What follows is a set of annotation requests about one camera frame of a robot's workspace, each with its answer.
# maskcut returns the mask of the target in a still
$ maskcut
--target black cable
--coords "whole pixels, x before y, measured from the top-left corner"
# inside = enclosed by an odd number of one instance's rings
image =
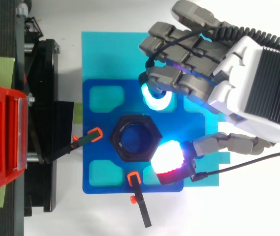
[[[201,33],[207,32],[209,30],[214,30],[211,39],[213,41],[232,41],[237,42],[239,39],[241,39],[244,36],[249,36],[252,38],[256,43],[258,43],[261,46],[267,46],[276,50],[280,51],[280,37],[277,37],[275,35],[271,35],[270,33],[262,32],[260,30],[256,29],[250,29],[250,28],[244,28],[244,27],[207,27],[198,29],[195,32],[192,32],[190,34],[187,34],[181,38],[178,38],[170,43],[167,43],[166,45],[159,48],[153,55],[149,57],[149,59],[145,63],[145,68],[153,67],[155,66],[154,59],[158,54],[162,53],[165,49],[176,45],[177,43],[197,36]]]
[[[252,161],[248,161],[248,162],[236,165],[236,166],[228,167],[228,168],[217,170],[217,171],[199,172],[199,173],[196,173],[195,176],[192,178],[192,182],[202,180],[202,179],[204,179],[208,176],[217,175],[217,174],[224,173],[224,172],[227,172],[227,171],[232,171],[232,170],[235,170],[235,169],[247,166],[247,165],[251,165],[251,164],[257,163],[259,161],[264,161],[264,160],[267,160],[267,159],[270,159],[270,158],[273,158],[273,157],[277,157],[277,156],[280,156],[280,152],[274,153],[274,154],[271,154],[271,155],[268,155],[268,156],[260,157],[260,158],[257,158],[255,160],[252,160]]]
[[[158,56],[158,54],[160,54],[161,52],[163,52],[165,49],[171,47],[171,46],[174,46],[176,45],[177,43],[181,42],[181,41],[184,41],[185,39],[188,39],[188,38],[191,38],[191,37],[194,37],[194,36],[197,36],[201,33],[204,33],[204,32],[207,32],[209,30],[213,30],[215,29],[215,27],[206,27],[206,28],[202,28],[202,29],[198,29],[197,31],[194,31],[192,33],[189,33],[181,38],[178,38],[170,43],[167,43],[166,45],[162,46],[161,48],[159,48],[153,55],[151,55],[149,57],[149,59],[146,61],[145,63],[145,68],[149,68],[149,67],[153,67],[155,65],[154,63],[154,59],[156,56]]]

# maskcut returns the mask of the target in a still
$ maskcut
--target robotic hand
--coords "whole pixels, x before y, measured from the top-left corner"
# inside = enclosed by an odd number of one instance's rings
[[[179,0],[172,14],[191,31],[162,22],[151,27],[140,45],[149,56],[140,85],[147,86],[154,99],[165,98],[167,91],[187,96],[256,136],[217,133],[187,142],[184,149],[190,154],[193,150],[192,157],[222,148],[258,155],[280,143],[280,37],[220,22],[187,0]],[[157,67],[154,60],[166,66]],[[187,175],[196,177],[189,170],[183,176],[174,173],[172,180]]]

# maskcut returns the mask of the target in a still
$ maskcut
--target black heat sink fins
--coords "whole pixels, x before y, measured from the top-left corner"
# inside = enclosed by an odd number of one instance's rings
[[[280,52],[265,48],[245,112],[280,124]]]

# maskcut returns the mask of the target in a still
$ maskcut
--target metal rod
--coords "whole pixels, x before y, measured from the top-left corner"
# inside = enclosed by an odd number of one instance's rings
[[[24,53],[31,53],[34,47],[33,43],[25,43],[24,44]]]
[[[39,158],[36,152],[27,153],[27,162],[39,162]]]

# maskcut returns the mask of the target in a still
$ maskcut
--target blue led light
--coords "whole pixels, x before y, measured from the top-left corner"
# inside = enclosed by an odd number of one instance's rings
[[[171,97],[172,97],[172,92],[167,91],[165,96],[162,98],[154,98],[150,91],[149,88],[146,84],[142,85],[142,94],[144,96],[144,100],[148,107],[154,111],[161,111],[164,110],[166,107],[168,107]]]
[[[180,143],[170,140],[156,149],[151,165],[155,173],[162,174],[173,171],[182,166],[184,162],[184,153]]]

